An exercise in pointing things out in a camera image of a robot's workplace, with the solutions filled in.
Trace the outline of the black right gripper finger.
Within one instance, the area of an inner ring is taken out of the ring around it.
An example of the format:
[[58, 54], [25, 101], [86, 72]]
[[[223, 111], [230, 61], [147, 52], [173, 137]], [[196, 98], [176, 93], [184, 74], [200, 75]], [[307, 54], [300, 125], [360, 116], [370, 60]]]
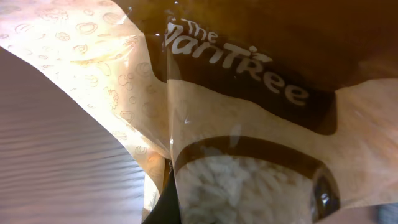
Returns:
[[173, 171], [170, 172], [167, 185], [155, 208], [142, 224], [182, 224]]

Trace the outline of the beige rice bag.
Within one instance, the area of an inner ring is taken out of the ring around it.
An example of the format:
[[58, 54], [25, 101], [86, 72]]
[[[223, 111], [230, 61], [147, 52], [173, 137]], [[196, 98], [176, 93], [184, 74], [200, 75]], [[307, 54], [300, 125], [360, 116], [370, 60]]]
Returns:
[[183, 223], [397, 201], [397, 2], [2, 1], [1, 46], [139, 161]]

